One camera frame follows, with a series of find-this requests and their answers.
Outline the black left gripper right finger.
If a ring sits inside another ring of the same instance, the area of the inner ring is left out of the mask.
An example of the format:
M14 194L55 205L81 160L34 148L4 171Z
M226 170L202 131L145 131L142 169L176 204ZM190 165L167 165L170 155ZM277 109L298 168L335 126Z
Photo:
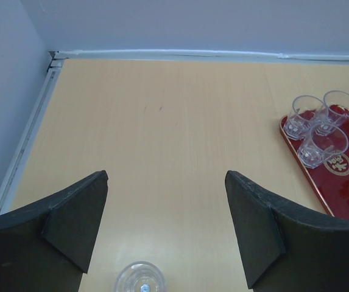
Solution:
M225 175L245 279L253 291L349 291L349 220Z

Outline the clear faceted glass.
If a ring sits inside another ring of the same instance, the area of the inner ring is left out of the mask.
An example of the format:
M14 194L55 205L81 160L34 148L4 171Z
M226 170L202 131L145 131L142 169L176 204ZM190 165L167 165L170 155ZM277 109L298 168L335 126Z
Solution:
M289 138L302 140L313 124L327 116L328 108L323 101L314 96L298 96L292 102L283 130Z

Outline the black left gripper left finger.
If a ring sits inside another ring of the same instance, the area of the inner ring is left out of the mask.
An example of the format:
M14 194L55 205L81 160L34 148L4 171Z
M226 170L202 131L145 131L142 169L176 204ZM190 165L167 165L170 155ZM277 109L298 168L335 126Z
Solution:
M0 215L0 291L78 291L107 193L101 170Z

